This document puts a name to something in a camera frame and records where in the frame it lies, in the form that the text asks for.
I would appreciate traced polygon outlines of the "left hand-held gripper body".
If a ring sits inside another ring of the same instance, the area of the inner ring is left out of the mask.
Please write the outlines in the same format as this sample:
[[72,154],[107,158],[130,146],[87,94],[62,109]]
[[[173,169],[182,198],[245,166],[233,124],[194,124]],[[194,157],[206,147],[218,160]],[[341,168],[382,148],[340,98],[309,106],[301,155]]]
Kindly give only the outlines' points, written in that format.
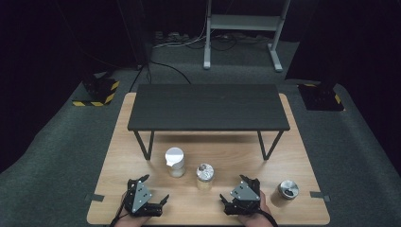
[[152,194],[141,180],[128,180],[128,190],[123,199],[124,208],[133,217],[160,217],[161,203],[149,203]]

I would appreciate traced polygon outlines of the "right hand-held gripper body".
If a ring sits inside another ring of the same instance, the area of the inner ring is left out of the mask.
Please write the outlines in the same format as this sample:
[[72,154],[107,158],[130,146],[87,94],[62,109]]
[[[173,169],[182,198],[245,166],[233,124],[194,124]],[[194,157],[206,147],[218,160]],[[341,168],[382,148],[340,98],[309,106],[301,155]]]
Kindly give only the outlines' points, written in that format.
[[260,209],[260,182],[251,179],[249,183],[240,182],[231,192],[233,197],[224,205],[226,215],[251,215]]

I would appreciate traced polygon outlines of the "glass jar with film-wrapped lid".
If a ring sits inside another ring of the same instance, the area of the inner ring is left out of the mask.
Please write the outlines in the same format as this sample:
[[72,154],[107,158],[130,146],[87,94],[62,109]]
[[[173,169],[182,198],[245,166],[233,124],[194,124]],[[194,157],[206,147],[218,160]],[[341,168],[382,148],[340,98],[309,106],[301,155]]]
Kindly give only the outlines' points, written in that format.
[[199,190],[209,190],[215,177],[215,170],[209,164],[200,164],[197,168],[197,187]]

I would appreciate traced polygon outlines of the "glass jar with white lid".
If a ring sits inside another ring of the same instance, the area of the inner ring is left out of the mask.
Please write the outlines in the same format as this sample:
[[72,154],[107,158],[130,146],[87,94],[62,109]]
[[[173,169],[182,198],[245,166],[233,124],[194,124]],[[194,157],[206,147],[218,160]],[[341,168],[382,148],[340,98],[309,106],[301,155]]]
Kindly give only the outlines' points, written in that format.
[[184,153],[180,148],[169,148],[165,154],[166,165],[171,177],[180,178],[185,173]]

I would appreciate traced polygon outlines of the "black shelf with metal legs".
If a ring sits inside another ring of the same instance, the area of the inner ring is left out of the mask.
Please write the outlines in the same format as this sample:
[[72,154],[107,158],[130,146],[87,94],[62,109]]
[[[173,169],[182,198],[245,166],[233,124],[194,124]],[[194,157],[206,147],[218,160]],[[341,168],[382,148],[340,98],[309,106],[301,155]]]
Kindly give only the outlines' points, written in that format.
[[273,84],[142,84],[128,130],[148,160],[142,131],[275,131],[275,147],[290,125]]

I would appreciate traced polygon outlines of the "person's left hand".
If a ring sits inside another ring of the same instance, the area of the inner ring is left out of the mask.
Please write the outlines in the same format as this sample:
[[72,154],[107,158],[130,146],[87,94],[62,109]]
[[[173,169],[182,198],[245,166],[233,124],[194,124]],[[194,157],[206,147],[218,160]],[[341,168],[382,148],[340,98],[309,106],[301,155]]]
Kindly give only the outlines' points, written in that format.
[[132,217],[121,205],[112,220],[111,227],[142,227],[150,220],[150,217]]

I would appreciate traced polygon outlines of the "person's right hand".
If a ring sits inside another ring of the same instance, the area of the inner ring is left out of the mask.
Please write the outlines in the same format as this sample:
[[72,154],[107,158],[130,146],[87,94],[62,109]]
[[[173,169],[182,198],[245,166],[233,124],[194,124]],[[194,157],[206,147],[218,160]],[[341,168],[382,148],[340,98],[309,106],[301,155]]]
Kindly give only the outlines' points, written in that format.
[[[260,191],[260,208],[268,213],[271,214],[269,207],[266,204],[266,196],[265,194]],[[245,227],[273,227],[270,221],[261,214],[252,214],[248,216],[239,215],[238,220],[245,226]]]

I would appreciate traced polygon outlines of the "silver metal can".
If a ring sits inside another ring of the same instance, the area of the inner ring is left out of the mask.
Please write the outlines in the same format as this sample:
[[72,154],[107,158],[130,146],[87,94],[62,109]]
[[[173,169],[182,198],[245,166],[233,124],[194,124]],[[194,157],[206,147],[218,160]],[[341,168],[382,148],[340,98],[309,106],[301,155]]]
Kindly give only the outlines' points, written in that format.
[[284,207],[294,201],[300,193],[300,189],[292,180],[284,180],[279,183],[270,196],[270,201],[276,207]]

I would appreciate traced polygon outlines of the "black base with hazard stripes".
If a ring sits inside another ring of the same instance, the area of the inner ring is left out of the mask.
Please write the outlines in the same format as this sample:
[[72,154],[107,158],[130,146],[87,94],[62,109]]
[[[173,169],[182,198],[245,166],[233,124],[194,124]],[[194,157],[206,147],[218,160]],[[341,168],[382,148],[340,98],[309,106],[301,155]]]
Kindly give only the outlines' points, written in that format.
[[109,78],[110,73],[96,77],[87,76],[72,96],[72,104],[76,107],[101,107],[111,103],[119,82]]
[[317,84],[299,84],[305,107],[309,111],[342,112],[344,106],[333,89],[324,90]]

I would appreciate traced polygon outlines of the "black power strip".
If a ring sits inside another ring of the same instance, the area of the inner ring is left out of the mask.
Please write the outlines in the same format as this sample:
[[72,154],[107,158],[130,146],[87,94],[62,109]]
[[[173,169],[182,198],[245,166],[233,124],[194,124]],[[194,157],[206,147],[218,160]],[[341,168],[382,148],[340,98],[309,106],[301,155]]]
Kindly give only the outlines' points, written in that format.
[[189,40],[190,38],[186,34],[181,35],[178,32],[170,32],[170,33],[164,33],[163,31],[155,32],[156,45],[182,44]]

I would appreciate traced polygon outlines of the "grey metal stand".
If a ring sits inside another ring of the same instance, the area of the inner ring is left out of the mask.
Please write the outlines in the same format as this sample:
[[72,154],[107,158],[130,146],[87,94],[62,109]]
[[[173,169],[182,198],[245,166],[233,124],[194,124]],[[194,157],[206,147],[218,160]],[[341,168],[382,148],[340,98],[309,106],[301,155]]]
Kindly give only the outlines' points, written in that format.
[[251,30],[251,31],[273,31],[274,37],[268,43],[267,49],[274,70],[282,72],[283,66],[279,60],[276,47],[278,45],[283,26],[291,0],[284,0],[283,8],[279,16],[253,16],[253,15],[227,15],[213,14],[212,0],[207,0],[206,5],[206,35],[203,55],[203,68],[211,68],[211,34],[214,30]]

